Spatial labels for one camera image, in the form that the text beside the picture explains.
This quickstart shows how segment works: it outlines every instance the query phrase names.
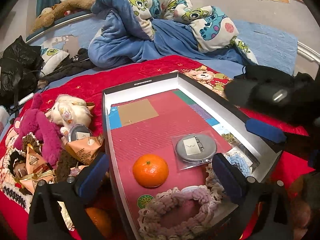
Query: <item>white wall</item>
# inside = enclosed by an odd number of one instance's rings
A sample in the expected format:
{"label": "white wall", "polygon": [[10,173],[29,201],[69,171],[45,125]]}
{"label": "white wall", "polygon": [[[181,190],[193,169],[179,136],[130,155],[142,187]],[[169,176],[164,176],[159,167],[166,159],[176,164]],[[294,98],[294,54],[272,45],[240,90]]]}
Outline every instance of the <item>white wall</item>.
{"label": "white wall", "polygon": [[[191,0],[194,8],[214,5],[222,9],[231,19],[269,25],[294,34],[298,40],[320,53],[320,27],[308,8],[301,2],[291,0],[289,4],[270,0]],[[318,69],[298,56],[299,71],[315,76]]]}
{"label": "white wall", "polygon": [[5,50],[16,38],[29,35],[36,19],[37,0],[18,0],[0,29],[0,51]]}

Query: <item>blue fleece blanket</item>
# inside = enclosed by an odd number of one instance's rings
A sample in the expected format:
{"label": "blue fleece blanket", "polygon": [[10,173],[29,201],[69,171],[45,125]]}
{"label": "blue fleece blanket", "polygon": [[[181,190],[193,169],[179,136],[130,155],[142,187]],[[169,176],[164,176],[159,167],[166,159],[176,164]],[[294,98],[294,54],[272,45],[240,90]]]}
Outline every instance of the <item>blue fleece blanket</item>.
{"label": "blue fleece blanket", "polygon": [[[215,8],[212,7],[211,21]],[[102,68],[142,62],[168,55],[181,55],[196,60],[225,59],[241,65],[249,63],[241,51],[233,46],[235,39],[233,45],[229,39],[226,44],[231,44],[228,46],[202,53],[199,51],[199,42],[189,24],[153,17],[146,20],[141,19],[137,17],[139,13],[133,10],[133,5],[128,0],[96,0],[91,11],[105,19],[102,35],[95,38],[88,49],[90,60]],[[144,31],[144,26],[150,23],[152,38]],[[249,50],[244,43],[242,44],[244,49]]]}

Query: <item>brown cardboard square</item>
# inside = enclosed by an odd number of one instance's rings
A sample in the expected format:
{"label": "brown cardboard square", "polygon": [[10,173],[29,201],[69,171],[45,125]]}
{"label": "brown cardboard square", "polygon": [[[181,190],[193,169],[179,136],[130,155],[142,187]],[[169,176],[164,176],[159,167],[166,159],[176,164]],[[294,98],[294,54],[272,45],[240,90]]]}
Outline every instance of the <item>brown cardboard square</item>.
{"label": "brown cardboard square", "polygon": [[122,126],[159,116],[148,99],[118,106]]}

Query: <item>pink crochet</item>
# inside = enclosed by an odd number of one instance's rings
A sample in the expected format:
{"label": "pink crochet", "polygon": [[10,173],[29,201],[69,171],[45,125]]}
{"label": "pink crochet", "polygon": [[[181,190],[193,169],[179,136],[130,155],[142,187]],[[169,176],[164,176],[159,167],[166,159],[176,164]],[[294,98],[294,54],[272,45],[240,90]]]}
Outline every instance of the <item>pink crochet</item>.
{"label": "pink crochet", "polygon": [[[138,222],[140,234],[145,239],[188,240],[208,227],[218,208],[218,201],[211,196],[206,186],[199,186],[193,191],[181,192],[177,187],[156,195],[145,208],[139,210]],[[182,205],[185,200],[197,200],[201,205],[199,213],[180,225],[165,228],[160,225],[161,215],[172,208]]]}

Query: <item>open box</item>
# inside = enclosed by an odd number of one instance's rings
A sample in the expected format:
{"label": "open box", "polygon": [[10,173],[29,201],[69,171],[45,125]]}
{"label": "open box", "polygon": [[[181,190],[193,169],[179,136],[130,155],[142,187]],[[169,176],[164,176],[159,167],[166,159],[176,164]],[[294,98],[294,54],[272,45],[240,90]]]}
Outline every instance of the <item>open box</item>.
{"label": "open box", "polygon": [[[212,129],[212,133],[218,133],[210,122],[205,122],[203,119],[202,122],[196,116],[188,114],[183,116],[188,110],[180,104],[180,99],[169,100],[171,95],[168,93],[177,94],[177,91],[186,96],[185,102],[191,100],[192,104],[200,106],[241,143],[246,150],[246,156],[252,162],[252,176],[258,182],[267,177],[280,157],[281,152],[278,152],[276,146],[247,132],[244,122],[248,117],[245,114],[210,89],[181,73],[163,74],[105,89],[103,122],[105,138],[108,138],[106,153],[111,158],[110,179],[129,239],[141,239],[137,223],[139,197],[143,195],[155,197],[157,193],[175,186],[181,190],[188,186],[205,184],[204,165],[183,171],[177,169],[171,137],[200,132],[204,129]],[[159,115],[129,125],[121,123],[117,107],[124,103],[143,100],[145,97],[152,102]],[[232,151],[227,145],[226,151]],[[141,187],[132,174],[132,165],[138,157],[146,153],[163,157],[169,166],[168,179],[157,188]],[[211,224],[220,226],[219,222],[225,220],[236,207],[237,205],[230,201],[223,200]]]}

